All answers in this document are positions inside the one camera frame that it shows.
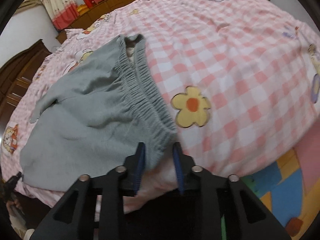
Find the orange flower center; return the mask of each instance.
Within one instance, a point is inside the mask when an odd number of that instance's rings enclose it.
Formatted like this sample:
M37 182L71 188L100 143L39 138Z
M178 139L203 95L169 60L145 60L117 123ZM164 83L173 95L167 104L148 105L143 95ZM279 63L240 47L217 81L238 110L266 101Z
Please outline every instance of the orange flower center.
M198 98L189 98L187 100L187 108L190 112L196 112L198 111L199 107L199 100Z

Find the pink blanket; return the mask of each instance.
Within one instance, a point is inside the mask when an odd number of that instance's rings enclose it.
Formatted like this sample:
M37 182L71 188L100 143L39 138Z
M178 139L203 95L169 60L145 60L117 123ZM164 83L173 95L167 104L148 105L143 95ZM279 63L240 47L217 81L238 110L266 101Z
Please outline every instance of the pink blanket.
M4 179L21 171L36 101L120 33L145 36L151 75L176 121L178 141L212 173L243 176L266 167L319 115L320 38L305 23L267 0L137 0L86 31L69 30L45 59L8 124ZM144 176L140 200L126 201L126 210L175 187L172 160L164 159ZM16 189L49 206L63 194L21 182Z

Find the red object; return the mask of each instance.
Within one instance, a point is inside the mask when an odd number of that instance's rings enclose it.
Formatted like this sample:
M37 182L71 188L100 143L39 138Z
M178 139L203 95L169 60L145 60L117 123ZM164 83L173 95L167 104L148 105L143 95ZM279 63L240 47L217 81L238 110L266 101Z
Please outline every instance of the red object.
M65 10L60 11L57 15L55 15L54 19L52 19L52 22L58 30L63 30L78 17L79 13L76 5L74 3L70 3Z
M90 0L84 0L84 3L86 4L86 6L88 8L91 8L93 6L92 1L90 1Z
M94 0L90 0L92 5L96 5L96 3L94 2Z
M289 236L296 236L301 227L303 225L303 221L299 218L291 218L288 224L285 226L285 230L288 232Z

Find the black metal bracket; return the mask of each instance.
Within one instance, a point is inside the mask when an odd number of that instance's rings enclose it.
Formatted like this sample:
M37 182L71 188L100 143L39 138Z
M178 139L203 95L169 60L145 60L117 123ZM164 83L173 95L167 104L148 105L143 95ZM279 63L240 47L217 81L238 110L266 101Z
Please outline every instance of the black metal bracket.
M43 219L31 240L89 240L95 228L99 229L99 240L130 239L125 232L123 196L134 196L139 189L145 151L145 145L139 143L136 154L127 157L123 166L96 178L81 175ZM195 240L221 240L222 217L229 240L291 239L237 175L212 175L184 155L180 143L173 145L172 152L179 191L168 196L200 195ZM100 221L94 222L97 195L102 195Z

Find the cabinet door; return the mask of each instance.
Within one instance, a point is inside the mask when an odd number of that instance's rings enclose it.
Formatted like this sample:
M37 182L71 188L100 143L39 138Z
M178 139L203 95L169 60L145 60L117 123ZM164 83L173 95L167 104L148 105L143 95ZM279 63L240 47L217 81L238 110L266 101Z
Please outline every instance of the cabinet door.
M81 15L78 19L76 19L73 23L71 23L71 27L74 29L86 29L90 27L93 21L90 19L89 15L85 13Z
M0 134L3 135L5 127L10 120L10 116L15 110L18 102L6 97L0 106Z
M19 75L17 76L17 80L21 83L27 84L28 87L32 83L32 78L36 74L39 66L41 66L45 57L50 55L51 52L47 50L47 48L43 48L38 51L24 66Z
M107 0L107 4L109 5L110 9L114 10L115 7L120 8L124 5L127 5L127 0Z
M90 9L88 11L88 15L90 17L90 19L92 20L92 22L95 22L96 20L98 20L101 15L104 15L106 13L109 13L111 10L107 4L107 1L103 1L101 3L99 3L98 5L96 5L95 7L93 7L92 9Z
M65 30L62 30L56 39L62 44L67 39L67 33Z

